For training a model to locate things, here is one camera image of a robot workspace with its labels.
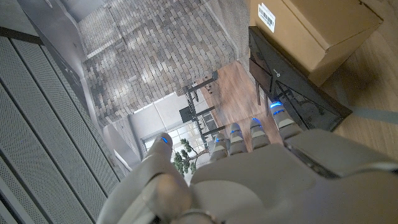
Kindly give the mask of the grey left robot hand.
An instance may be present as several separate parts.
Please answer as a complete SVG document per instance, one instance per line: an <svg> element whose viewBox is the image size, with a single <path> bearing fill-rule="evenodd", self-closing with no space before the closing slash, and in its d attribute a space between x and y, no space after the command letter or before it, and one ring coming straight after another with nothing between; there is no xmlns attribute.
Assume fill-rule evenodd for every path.
<svg viewBox="0 0 398 224"><path fill-rule="evenodd" d="M160 134L113 190L99 223L396 223L397 161L321 129L302 130L279 101L270 105L282 137L261 122L217 135L210 161L187 182Z"/></svg>

